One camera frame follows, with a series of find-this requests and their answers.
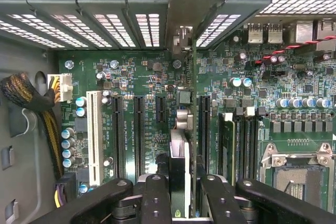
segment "black plastic arm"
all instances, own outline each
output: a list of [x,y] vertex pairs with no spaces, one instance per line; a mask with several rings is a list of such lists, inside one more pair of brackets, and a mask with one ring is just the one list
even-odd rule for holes
[[336,215],[253,179],[238,181],[236,194],[272,212],[276,218],[268,223],[336,223]]
[[31,224],[81,223],[81,216],[85,216],[96,208],[109,209],[109,204],[132,195],[132,191],[133,184],[131,181],[117,178],[73,200],[71,203],[38,218],[31,222]]

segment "wire bundle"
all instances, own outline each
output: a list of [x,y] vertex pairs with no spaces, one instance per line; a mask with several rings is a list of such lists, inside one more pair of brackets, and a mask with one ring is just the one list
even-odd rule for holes
[[54,194],[55,204],[56,207],[59,208],[61,206],[64,206],[67,203],[65,194],[64,194],[64,186],[63,185],[57,185],[55,194]]
[[55,85],[51,86],[55,90],[50,88],[44,96],[37,92],[26,73],[13,74],[4,78],[0,86],[7,99],[22,108],[36,112],[41,118],[48,140],[55,178],[58,180],[63,175],[63,166],[60,155],[59,129],[52,110],[55,106],[55,100],[57,100],[55,96],[57,81],[55,80],[54,82]]

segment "white power connector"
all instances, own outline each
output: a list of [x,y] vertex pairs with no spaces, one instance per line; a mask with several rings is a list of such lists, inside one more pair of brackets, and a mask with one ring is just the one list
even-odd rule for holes
[[48,74],[48,86],[52,77],[59,78],[60,86],[60,102],[71,101],[72,100],[72,75],[67,73],[62,74]]

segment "electrolytic capacitor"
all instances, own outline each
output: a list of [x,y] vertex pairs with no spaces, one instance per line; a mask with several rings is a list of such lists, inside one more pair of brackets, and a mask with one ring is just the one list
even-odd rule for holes
[[78,191],[80,194],[85,194],[88,192],[88,190],[89,190],[89,185],[86,183],[83,183],[78,187]]
[[326,99],[322,99],[322,98],[319,98],[317,101],[316,101],[316,106],[317,107],[320,107],[320,108],[328,108],[330,105],[330,101],[326,100]]
[[245,88],[249,88],[251,87],[252,85],[252,81],[250,78],[246,78],[246,77],[243,77],[240,79],[242,81],[242,85],[245,87]]
[[75,153],[75,150],[76,150],[75,148],[70,147],[70,148],[62,151],[62,157],[63,158],[69,158],[69,157],[73,156],[73,154]]
[[64,139],[68,139],[69,137],[74,136],[74,134],[75,131],[73,130],[73,128],[66,128],[61,132],[61,137]]
[[113,164],[113,158],[112,157],[108,157],[107,159],[105,159],[103,166],[108,167],[110,165]]
[[69,168],[71,165],[75,163],[75,161],[76,161],[75,157],[72,156],[63,160],[62,164],[65,168]]
[[78,107],[83,107],[86,104],[86,97],[79,97],[76,99],[76,105]]
[[279,56],[278,56],[278,63],[279,63],[279,64],[281,64],[281,63],[283,63],[283,62],[285,62],[285,61],[286,61],[286,59],[285,59],[284,56],[282,56],[282,55],[279,55]]
[[275,102],[275,105],[278,107],[278,108],[286,108],[288,106],[288,101],[286,99],[278,99],[276,102]]
[[299,78],[309,78],[314,75],[314,72],[312,70],[305,70],[305,71],[300,71],[297,73],[297,76]]
[[315,106],[315,101],[312,98],[304,98],[302,100],[302,106],[306,107],[306,108],[311,108]]
[[306,65],[305,64],[294,64],[291,66],[291,68],[295,70],[304,70],[306,69]]
[[241,85],[241,80],[237,77],[231,78],[230,84],[232,87],[239,87]]
[[101,99],[101,103],[102,103],[102,104],[105,104],[105,105],[110,105],[110,104],[112,103],[112,100],[111,100],[111,98],[109,98],[109,97],[103,97],[103,98]]
[[104,90],[102,95],[103,95],[103,97],[109,97],[109,96],[111,96],[111,94],[112,94],[111,90]]
[[275,55],[267,56],[263,62],[265,65],[275,65],[278,62],[278,57]]
[[86,108],[78,108],[76,109],[76,115],[79,117],[83,117],[86,114]]
[[291,108],[298,108],[300,107],[300,100],[296,98],[292,98],[289,100],[288,104]]
[[61,146],[63,149],[68,149],[70,147],[72,147],[75,144],[75,140],[70,137],[69,139],[63,140],[61,143]]
[[106,73],[105,72],[99,72],[96,74],[97,80],[105,80],[106,79]]
[[234,58],[235,62],[243,61],[243,60],[246,60],[246,59],[247,59],[247,55],[243,52],[236,55],[235,58]]
[[330,59],[331,59],[330,54],[323,54],[323,55],[320,55],[320,56],[317,56],[317,57],[313,58],[313,62],[314,63],[320,63],[320,62],[330,60]]

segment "motherboard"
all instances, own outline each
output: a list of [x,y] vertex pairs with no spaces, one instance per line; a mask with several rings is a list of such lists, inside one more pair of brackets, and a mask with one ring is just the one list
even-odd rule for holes
[[193,52],[196,69],[168,51],[57,52],[74,88],[61,124],[78,195],[117,177],[168,175],[158,164],[169,162],[171,130],[193,128],[196,71],[205,171],[232,184],[254,178],[334,212],[336,61],[305,48],[260,63],[280,48],[243,42],[238,31],[214,51]]

